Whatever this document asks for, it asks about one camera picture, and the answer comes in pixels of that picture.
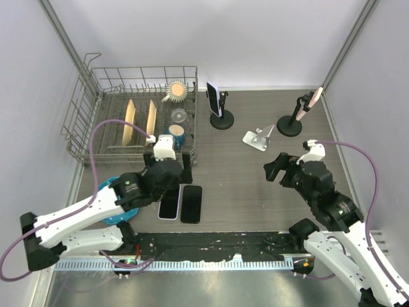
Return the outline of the lavender case phone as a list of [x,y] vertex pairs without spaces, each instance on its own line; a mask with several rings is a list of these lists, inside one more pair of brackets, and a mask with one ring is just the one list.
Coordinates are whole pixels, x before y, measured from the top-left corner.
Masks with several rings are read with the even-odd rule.
[[158,218],[161,220],[174,221],[178,217],[180,207],[181,186],[176,189],[167,190],[159,201]]

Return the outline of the black phone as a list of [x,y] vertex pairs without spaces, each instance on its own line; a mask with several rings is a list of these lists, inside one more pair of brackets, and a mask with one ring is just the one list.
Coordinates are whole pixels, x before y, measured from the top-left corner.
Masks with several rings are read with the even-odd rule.
[[181,197],[180,221],[186,224],[198,224],[201,220],[202,187],[186,185]]

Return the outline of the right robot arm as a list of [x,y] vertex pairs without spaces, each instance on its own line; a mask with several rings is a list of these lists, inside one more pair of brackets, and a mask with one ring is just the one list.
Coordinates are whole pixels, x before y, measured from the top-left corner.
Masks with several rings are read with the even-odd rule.
[[280,185],[292,188],[308,204],[313,216],[349,252],[333,247],[310,219],[289,228],[290,248],[320,259],[359,299],[360,306],[408,306],[408,283],[391,266],[370,234],[360,209],[336,191],[332,173],[321,161],[280,153],[263,166],[272,182],[280,171]]

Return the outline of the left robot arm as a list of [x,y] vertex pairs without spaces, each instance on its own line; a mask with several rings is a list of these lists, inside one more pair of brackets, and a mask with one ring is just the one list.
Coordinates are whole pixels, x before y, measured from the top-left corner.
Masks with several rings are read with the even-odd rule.
[[173,158],[158,160],[150,154],[144,155],[144,160],[146,167],[142,172],[124,173],[89,198],[65,209],[45,216],[32,212],[21,215],[29,271],[40,271],[56,264],[68,251],[64,239],[75,231],[151,205],[180,184],[192,182],[190,155],[187,153],[183,153],[181,162]]

